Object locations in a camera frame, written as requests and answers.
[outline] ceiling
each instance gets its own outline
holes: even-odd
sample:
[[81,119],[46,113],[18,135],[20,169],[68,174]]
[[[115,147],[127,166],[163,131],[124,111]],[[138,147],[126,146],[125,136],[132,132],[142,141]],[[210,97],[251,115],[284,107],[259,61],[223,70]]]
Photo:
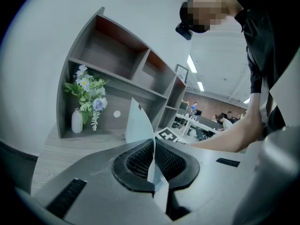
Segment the ceiling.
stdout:
[[[187,91],[247,108],[250,96],[250,70],[246,41],[234,18],[203,34],[193,34],[190,55],[198,73],[187,77]],[[197,82],[202,82],[201,92]]]

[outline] gray device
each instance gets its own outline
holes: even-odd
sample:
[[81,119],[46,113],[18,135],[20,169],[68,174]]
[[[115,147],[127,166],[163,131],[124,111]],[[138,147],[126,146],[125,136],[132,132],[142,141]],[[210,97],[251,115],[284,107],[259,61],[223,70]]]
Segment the gray device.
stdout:
[[[144,179],[146,162],[136,161],[140,170],[128,165],[131,161],[134,166],[129,158],[137,154],[149,162],[154,151],[149,145],[152,141],[133,142],[82,158],[37,192],[34,198],[38,203],[22,192],[20,196],[30,200],[33,210],[37,206],[47,208],[41,216],[49,213],[52,204],[54,213],[59,213],[55,209],[63,210],[61,222],[76,225],[258,224],[299,177],[299,141],[300,127],[284,127],[263,142],[252,143],[245,154],[157,140],[155,161],[170,186],[166,213],[153,201],[154,185]],[[116,176],[116,160],[120,176],[128,180]],[[76,179],[81,184],[74,189],[72,182]],[[61,204],[67,206],[55,208],[53,203],[69,186],[73,186],[74,196],[62,200]]]

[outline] white vase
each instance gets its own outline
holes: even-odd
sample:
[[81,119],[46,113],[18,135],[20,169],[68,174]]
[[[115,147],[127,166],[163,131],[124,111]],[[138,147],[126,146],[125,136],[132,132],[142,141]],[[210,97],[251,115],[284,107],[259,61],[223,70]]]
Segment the white vase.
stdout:
[[72,132],[81,133],[83,131],[83,118],[78,108],[72,114]]

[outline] picture frame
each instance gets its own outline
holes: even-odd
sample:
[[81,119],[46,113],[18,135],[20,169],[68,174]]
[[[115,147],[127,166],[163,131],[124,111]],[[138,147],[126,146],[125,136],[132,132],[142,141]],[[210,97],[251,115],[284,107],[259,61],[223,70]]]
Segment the picture frame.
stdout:
[[183,67],[182,65],[177,64],[176,75],[185,83],[187,84],[187,78],[188,78],[188,69]]

